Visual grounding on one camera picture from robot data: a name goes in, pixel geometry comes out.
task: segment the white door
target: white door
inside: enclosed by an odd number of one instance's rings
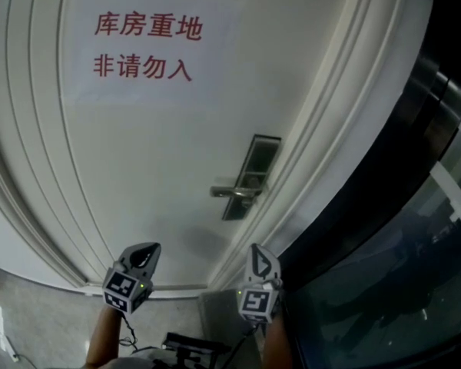
[[[0,150],[34,239],[93,284],[160,242],[156,288],[218,287],[326,171],[402,6],[0,0]],[[235,184],[255,135],[281,138],[277,161],[247,217],[224,221],[209,189]]]

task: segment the chinese characters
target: chinese characters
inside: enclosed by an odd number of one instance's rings
[[[153,55],[145,60],[142,64],[141,56],[135,53],[131,55],[120,55],[116,61],[118,65],[118,76],[123,78],[138,78],[144,76],[148,79],[172,79],[176,75],[183,75],[188,82],[193,81],[193,78],[188,74],[184,62],[181,59],[177,60],[177,67],[170,65],[170,71],[166,72],[166,60],[155,58]],[[94,59],[94,72],[99,74],[99,77],[107,77],[109,75],[116,75],[114,73],[114,58],[109,54],[100,54],[98,58]]]
[[[173,13],[155,13],[149,18],[146,14],[133,11],[123,18],[120,14],[108,11],[99,15],[95,35],[147,35],[155,37],[186,37],[190,41],[200,41],[203,23],[199,16],[183,15],[177,20]]]

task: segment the floor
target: floor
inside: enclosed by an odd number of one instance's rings
[[[16,351],[38,368],[76,368],[85,362],[88,341],[102,308],[100,297],[55,290],[0,271],[0,329]],[[130,319],[138,347],[160,346],[168,331],[201,337],[197,300],[148,301]],[[121,336],[128,336],[122,326]],[[129,355],[130,347],[120,347]],[[0,369],[31,368],[0,348]]]

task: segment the white paper sign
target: white paper sign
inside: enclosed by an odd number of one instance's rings
[[[69,104],[211,102],[236,6],[215,0],[72,0],[63,44]]]

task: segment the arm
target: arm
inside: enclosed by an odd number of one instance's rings
[[[86,369],[98,369],[118,358],[120,328],[120,312],[112,307],[104,306],[91,338],[91,345],[85,360]]]
[[[285,333],[284,318],[278,314],[267,330],[263,369],[292,369],[292,353]]]

